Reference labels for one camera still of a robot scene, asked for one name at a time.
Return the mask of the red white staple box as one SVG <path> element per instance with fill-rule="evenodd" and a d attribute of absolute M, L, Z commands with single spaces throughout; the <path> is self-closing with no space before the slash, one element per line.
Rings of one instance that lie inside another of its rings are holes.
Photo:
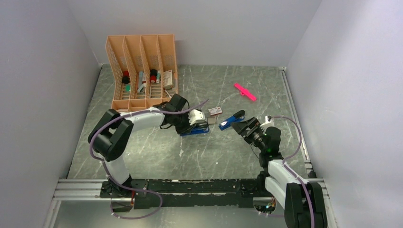
<path fill-rule="evenodd" d="M 223 113 L 221 107 L 210 108 L 210 109 L 208 109 L 208 112 L 209 112 L 210 116 L 216 116 L 216 115 L 220 115 Z"/>

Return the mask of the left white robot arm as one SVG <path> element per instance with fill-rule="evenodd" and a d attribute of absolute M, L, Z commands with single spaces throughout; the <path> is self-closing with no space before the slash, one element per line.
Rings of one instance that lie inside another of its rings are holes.
<path fill-rule="evenodd" d="M 201 111 L 203 104 L 190 107 L 179 94 L 150 108 L 120 113 L 107 110 L 88 137 L 89 153 L 101 162 L 113 192 L 124 198 L 131 193 L 132 177 L 126 168 L 123 154 L 132 133 L 139 130 L 174 127 L 178 135 L 184 136 L 197 130 L 207 132 L 207 117 Z"/>

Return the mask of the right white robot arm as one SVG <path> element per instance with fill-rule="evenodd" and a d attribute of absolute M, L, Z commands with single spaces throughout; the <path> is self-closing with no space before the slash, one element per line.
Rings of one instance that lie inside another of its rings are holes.
<path fill-rule="evenodd" d="M 259 164 L 263 171 L 257 177 L 259 195 L 274 196 L 284 209 L 284 219 L 289 228 L 326 228 L 327 213 L 323 190 L 319 183 L 310 182 L 286 162 L 280 151 L 281 130 L 272 126 L 272 117 L 264 123 L 253 117 L 230 125 L 243 140 L 260 150 Z"/>

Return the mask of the blue stapler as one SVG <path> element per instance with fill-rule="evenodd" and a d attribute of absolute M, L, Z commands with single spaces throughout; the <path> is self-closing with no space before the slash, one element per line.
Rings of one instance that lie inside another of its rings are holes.
<path fill-rule="evenodd" d="M 239 110 L 238 112 L 236 112 L 235 114 L 233 114 L 229 118 L 227 118 L 224 121 L 222 121 L 219 124 L 219 129 L 221 131 L 223 131 L 223 130 L 231 127 L 231 123 L 243 121 L 244 118 L 245 118 L 245 111 L 244 110 Z"/>
<path fill-rule="evenodd" d="M 181 133 L 179 135 L 181 137 L 183 137 L 183 136 L 188 136 L 188 135 L 204 134 L 204 133 L 208 133 L 209 131 L 210 131 L 209 127 L 206 127 L 206 128 L 195 127 L 193 129 L 191 129 L 188 133 Z"/>

